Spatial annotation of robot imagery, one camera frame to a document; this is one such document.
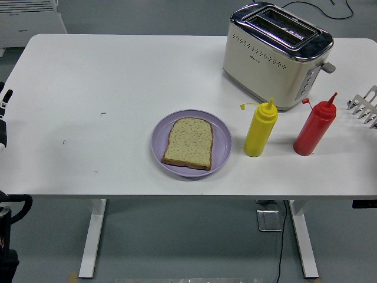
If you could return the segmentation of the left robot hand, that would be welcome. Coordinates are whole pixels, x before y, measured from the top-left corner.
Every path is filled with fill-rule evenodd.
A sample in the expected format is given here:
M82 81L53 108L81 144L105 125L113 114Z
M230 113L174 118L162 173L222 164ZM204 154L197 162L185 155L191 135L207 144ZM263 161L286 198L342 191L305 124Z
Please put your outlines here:
M9 89L6 91L3 99L1 100L1 152L6 148L7 145L7 132L6 132L6 122L4 120L5 110L10 98L13 95L13 90Z

